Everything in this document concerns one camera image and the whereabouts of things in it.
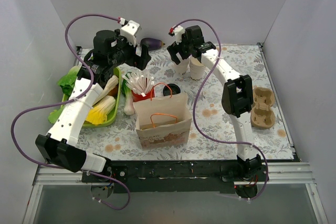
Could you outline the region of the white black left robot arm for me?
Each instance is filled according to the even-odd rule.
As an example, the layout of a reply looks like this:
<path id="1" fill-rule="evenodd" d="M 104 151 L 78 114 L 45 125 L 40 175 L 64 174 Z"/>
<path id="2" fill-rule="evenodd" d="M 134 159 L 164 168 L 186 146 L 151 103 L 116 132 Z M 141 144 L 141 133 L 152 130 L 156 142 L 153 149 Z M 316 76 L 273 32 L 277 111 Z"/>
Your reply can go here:
<path id="1" fill-rule="evenodd" d="M 148 46 L 136 53 L 136 31 L 125 28 L 101 30 L 93 39 L 93 49 L 84 57 L 70 96 L 73 101 L 64 105 L 61 115 L 46 135 L 38 135 L 36 146 L 51 164 L 71 172 L 93 171 L 100 182 L 111 178 L 112 170 L 106 158 L 76 148 L 83 123 L 98 96 L 103 92 L 114 68 L 126 63 L 144 70 L 151 60 Z"/>

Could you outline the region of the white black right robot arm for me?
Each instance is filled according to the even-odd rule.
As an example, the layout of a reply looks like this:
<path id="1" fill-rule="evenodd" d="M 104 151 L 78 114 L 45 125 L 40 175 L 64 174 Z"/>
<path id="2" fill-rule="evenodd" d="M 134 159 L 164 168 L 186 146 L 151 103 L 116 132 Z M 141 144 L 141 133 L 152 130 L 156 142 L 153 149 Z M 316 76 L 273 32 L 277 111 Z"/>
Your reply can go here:
<path id="1" fill-rule="evenodd" d="M 175 42 L 167 48 L 174 63 L 179 65 L 182 60 L 195 59 L 222 84 L 222 107 L 232 121 L 237 142 L 237 163 L 234 169 L 224 169 L 223 174 L 251 180 L 262 166 L 259 152 L 254 148 L 250 122 L 253 104 L 251 77 L 243 76 L 222 59 L 216 46 L 204 40 L 200 26 L 172 27 L 169 34 L 175 38 Z"/>

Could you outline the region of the white paper coffee cup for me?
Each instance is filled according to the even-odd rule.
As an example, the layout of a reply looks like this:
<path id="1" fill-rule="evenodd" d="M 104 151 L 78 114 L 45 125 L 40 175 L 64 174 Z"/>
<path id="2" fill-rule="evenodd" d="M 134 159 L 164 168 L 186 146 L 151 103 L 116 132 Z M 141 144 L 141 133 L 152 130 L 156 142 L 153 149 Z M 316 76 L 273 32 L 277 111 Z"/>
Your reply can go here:
<path id="1" fill-rule="evenodd" d="M 175 72 L 179 75 L 185 75 L 189 66 L 189 59 L 181 60 L 179 64 L 174 65 Z"/>

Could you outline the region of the brown paper takeout bag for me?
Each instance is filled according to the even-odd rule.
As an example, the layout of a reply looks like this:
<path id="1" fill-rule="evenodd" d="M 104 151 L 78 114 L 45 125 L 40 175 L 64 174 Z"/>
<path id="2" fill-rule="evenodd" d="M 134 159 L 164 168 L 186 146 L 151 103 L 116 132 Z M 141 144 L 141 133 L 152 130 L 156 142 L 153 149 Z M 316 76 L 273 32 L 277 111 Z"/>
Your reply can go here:
<path id="1" fill-rule="evenodd" d="M 186 144 L 192 115 L 185 92 L 165 97 L 150 97 L 133 104 L 136 114 L 135 131 L 143 149 Z"/>

